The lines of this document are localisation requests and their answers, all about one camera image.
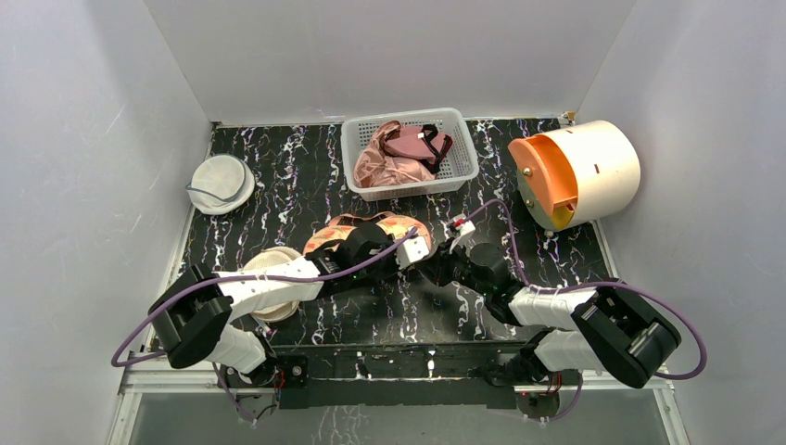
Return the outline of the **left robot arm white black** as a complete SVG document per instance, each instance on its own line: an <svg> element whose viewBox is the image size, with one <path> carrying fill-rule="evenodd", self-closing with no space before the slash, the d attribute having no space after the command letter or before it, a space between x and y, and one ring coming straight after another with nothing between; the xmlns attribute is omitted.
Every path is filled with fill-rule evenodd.
<svg viewBox="0 0 786 445"><path fill-rule="evenodd" d="M285 303L312 301L387 279L422 260L429 246L411 228L401 237L365 222L343 239L262 268L215 273L198 265L148 310L173 369L214 362L255 386L273 381L277 361L260 335L234 320Z"/></svg>

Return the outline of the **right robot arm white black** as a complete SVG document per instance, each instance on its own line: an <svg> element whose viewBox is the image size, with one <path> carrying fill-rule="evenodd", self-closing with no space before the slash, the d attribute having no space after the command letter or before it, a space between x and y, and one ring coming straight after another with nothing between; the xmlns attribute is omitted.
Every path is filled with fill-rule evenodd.
<svg viewBox="0 0 786 445"><path fill-rule="evenodd" d="M625 283L532 289L489 243L466 249L445 242L415 268L436 286L457 283L482 296L502 324L539 328L507 362L486 366L492 385L544 384L576 370L605 372L642 388L681 343L677 328Z"/></svg>

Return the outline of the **peach patterned mesh laundry bag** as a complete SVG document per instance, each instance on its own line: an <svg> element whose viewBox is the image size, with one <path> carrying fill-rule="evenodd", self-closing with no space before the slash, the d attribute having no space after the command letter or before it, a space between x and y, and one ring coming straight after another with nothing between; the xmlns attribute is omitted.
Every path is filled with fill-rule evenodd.
<svg viewBox="0 0 786 445"><path fill-rule="evenodd" d="M410 216L383 211L370 217L349 213L336 216L324 228L311 236L302 249L302 254L306 255L317 248L325 247L330 241L345 240L361 223L374 223L381 227L387 235L393 235L395 239L402 238L409 229L415 227L417 234L424 239L427 248L429 250L433 248L433 238L423 222Z"/></svg>

